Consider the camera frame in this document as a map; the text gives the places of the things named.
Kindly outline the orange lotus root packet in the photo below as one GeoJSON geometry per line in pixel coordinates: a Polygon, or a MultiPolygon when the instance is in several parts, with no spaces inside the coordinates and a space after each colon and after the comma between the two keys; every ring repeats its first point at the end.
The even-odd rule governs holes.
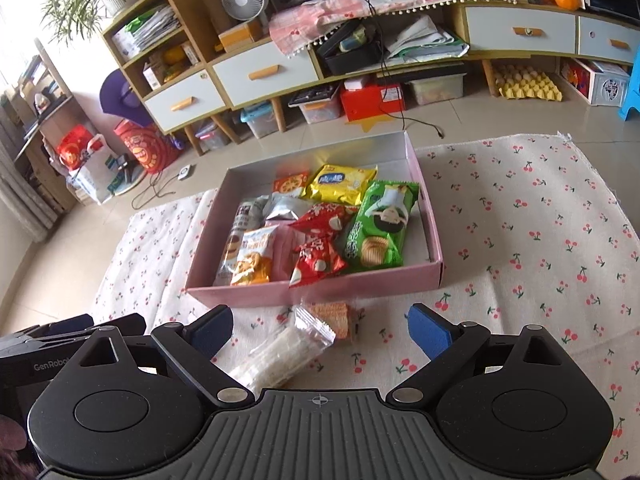
{"type": "Polygon", "coordinates": [[[266,284],[271,280],[276,226],[247,231],[232,273],[231,286],[266,284]]]}

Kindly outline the clear white cake packet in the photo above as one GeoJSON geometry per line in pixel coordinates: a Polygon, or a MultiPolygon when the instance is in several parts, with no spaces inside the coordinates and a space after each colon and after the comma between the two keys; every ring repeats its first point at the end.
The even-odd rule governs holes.
{"type": "Polygon", "coordinates": [[[259,396],[282,387],[335,342],[328,323],[305,307],[295,306],[283,327],[250,352],[229,375],[259,396]]]}

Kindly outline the red snack packet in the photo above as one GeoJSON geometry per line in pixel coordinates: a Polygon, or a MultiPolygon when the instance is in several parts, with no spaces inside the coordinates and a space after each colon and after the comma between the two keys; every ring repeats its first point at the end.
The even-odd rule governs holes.
{"type": "Polygon", "coordinates": [[[298,232],[310,235],[337,235],[349,224],[350,219],[358,212],[358,207],[342,204],[314,204],[298,220],[288,226],[298,232]]]}
{"type": "Polygon", "coordinates": [[[298,257],[288,282],[290,287],[311,285],[346,269],[346,261],[335,249],[329,236],[307,240],[296,250],[298,257]]]}

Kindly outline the silver foil packet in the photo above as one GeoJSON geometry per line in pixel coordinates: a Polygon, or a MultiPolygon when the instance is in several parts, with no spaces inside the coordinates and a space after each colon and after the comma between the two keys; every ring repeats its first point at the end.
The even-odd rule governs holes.
{"type": "Polygon", "coordinates": [[[294,221],[303,217],[314,203],[286,194],[272,194],[262,210],[264,221],[294,221]]]}

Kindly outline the yellow biscuit packet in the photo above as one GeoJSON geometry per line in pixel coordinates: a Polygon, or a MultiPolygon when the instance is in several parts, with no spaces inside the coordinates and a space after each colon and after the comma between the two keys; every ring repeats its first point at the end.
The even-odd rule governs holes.
{"type": "Polygon", "coordinates": [[[306,186],[303,198],[321,203],[359,206],[378,168],[323,165],[306,186]]]}

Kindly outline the orange wafer packet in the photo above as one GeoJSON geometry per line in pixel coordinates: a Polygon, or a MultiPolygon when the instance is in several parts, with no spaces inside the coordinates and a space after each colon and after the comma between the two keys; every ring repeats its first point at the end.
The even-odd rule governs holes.
{"type": "Polygon", "coordinates": [[[356,327],[354,311],[346,302],[312,304],[309,307],[309,311],[333,330],[337,341],[355,341],[356,327]]]}

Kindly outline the pink snack packet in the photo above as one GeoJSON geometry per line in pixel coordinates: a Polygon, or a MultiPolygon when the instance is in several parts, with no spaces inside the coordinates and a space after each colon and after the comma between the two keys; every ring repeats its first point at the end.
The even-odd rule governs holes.
{"type": "Polygon", "coordinates": [[[288,282],[297,261],[296,248],[302,244],[304,236],[291,229],[287,224],[280,224],[276,229],[273,242],[271,281],[288,282]]]}

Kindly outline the chocolate pastry white packet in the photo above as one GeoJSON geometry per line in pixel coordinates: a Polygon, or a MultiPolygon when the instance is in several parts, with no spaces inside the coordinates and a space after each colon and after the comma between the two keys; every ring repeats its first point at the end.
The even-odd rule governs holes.
{"type": "Polygon", "coordinates": [[[268,200],[269,197],[267,195],[261,195],[243,200],[239,204],[224,245],[224,252],[215,276],[215,286],[227,286],[230,284],[243,236],[247,231],[256,230],[262,225],[262,212],[268,200]]]}

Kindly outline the white shopping bag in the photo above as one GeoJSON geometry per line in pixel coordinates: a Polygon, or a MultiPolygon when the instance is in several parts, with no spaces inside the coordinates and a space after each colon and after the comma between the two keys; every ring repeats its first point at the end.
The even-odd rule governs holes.
{"type": "Polygon", "coordinates": [[[79,168],[70,172],[70,184],[102,205],[113,196],[110,186],[117,176],[117,155],[108,146],[104,136],[97,134],[89,141],[79,168]]]}

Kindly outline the red drum bag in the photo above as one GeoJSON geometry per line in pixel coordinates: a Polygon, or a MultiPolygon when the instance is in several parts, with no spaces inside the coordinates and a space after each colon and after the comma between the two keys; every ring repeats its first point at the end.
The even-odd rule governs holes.
{"type": "Polygon", "coordinates": [[[148,174],[159,174],[180,155],[171,140],[154,126],[141,127],[123,119],[114,128],[114,133],[148,174]]]}

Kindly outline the blue lid storage bin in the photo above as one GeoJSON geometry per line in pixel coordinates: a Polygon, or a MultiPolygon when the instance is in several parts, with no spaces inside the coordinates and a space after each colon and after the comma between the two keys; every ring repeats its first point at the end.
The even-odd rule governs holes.
{"type": "Polygon", "coordinates": [[[279,130],[276,114],[269,101],[244,107],[241,110],[240,121],[250,128],[257,139],[262,139],[279,130]]]}

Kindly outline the purple hat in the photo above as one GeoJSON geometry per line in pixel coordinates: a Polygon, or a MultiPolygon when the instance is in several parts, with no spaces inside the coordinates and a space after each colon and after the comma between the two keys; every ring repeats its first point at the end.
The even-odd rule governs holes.
{"type": "Polygon", "coordinates": [[[113,70],[103,81],[99,94],[102,112],[140,126],[149,127],[153,119],[120,70],[113,70]]]}

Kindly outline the white patterned box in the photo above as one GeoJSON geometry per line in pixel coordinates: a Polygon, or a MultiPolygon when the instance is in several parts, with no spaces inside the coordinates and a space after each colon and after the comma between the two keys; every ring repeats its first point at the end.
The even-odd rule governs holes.
{"type": "Polygon", "coordinates": [[[561,77],[592,106],[621,107],[629,74],[616,64],[562,58],[561,77]]]}

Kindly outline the blue plastic stool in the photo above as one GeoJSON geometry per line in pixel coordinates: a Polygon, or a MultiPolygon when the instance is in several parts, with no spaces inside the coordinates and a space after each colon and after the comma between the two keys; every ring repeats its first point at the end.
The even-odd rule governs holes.
{"type": "Polygon", "coordinates": [[[623,121],[629,118],[630,112],[634,110],[640,113],[640,56],[634,58],[631,75],[624,102],[618,110],[618,117],[623,121]]]}

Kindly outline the wooden shelf cabinet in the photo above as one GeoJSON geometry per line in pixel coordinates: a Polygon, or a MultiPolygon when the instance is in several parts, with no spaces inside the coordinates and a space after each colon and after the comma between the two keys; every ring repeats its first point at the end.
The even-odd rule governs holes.
{"type": "Polygon", "coordinates": [[[138,0],[116,15],[102,37],[120,72],[160,131],[165,134],[184,131],[198,154],[203,150],[195,126],[201,120],[212,120],[229,140],[240,144],[241,138],[224,119],[224,113],[268,101],[276,113],[278,129],[285,132],[282,96],[320,84],[322,78],[313,53],[305,51],[288,58],[268,37],[231,53],[218,53],[214,25],[202,0],[138,0]],[[127,60],[116,47],[116,32],[160,4],[174,11],[179,26],[127,60]],[[194,47],[198,62],[173,80],[152,88],[143,76],[144,63],[153,54],[185,41],[194,47]]]}

